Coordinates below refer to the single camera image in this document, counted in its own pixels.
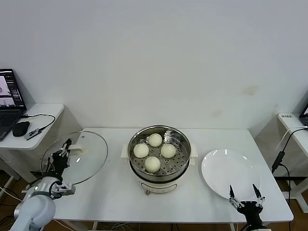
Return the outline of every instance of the white wall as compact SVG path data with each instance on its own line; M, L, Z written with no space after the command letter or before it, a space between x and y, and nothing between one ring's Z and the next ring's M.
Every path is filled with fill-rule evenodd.
M271 155L280 137L267 124L307 100L307 8L1 0L0 66L16 71L28 101L64 103L82 127L249 128L255 137L269 129L259 145Z

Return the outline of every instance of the wooden floor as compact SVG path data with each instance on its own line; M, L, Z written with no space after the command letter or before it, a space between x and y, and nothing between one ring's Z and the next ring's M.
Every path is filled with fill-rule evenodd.
M9 177L7 175L2 175L0 177L0 185L2 187L4 186L8 178ZM281 189L283 189L284 191L287 190L287 184L285 182L279 181L278 184ZM23 195L20 192L22 189L25 188L25 186L26 182L24 180L18 180L11 185L10 189L13 190L20 198L23 198ZM308 201L308 192L305 192L303 195L306 201ZM0 203L7 205L16 205L18 204L18 201L11 198L10 196L4 196L0 199ZM14 213L14 209L15 206L0 205L0 220L6 216L12 216ZM295 200L291 200L291 209L294 213L294 220L291 222L291 230L308 231L308 214L302 213L300 207ZM0 225L0 231L10 230L11 225L9 224L11 224L13 221L13 218L8 218L6 222ZM92 222L85 222L85 225L89 227L89 229L92 228ZM110 230L112 226L112 223L100 222L98 228L102 230ZM288 222L272 223L268 225L268 228L272 229L272 231L289 230ZM123 227L118 227L117 230L138 231L139 224L127 224ZM68 231L68 229L60 226L55 221L52 221L45 227L44 231ZM141 223L140 231L230 231L230 227L229 224L178 224L178 226L176 224L173 224L172 227L172 224Z

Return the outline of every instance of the laptop keyboard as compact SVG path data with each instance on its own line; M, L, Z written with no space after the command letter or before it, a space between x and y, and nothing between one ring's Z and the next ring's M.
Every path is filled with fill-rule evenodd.
M10 126L17 118L18 114L2 114L0 115L0 126Z

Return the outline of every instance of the glass lid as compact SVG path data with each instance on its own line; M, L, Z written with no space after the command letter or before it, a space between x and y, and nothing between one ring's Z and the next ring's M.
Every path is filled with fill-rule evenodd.
M42 157L40 170L47 172L53 166L52 154L59 151L65 142L70 139L69 167L63 174L65 183L79 184L94 176L105 164L108 155L108 146L105 139L91 131L77 131L56 140Z

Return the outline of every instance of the steamed bun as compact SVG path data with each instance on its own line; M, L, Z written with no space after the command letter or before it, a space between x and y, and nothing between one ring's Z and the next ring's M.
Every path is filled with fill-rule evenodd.
M160 169L160 161L155 156L150 156L144 162L145 170L151 173L155 173Z
M134 147L134 155L137 158L144 158L149 153L149 147L145 143L139 143Z
M164 144L160 152L164 158L172 158L176 151L177 149L172 144Z
M162 144L163 138L161 135L154 133L149 137L148 142L152 147L158 147Z

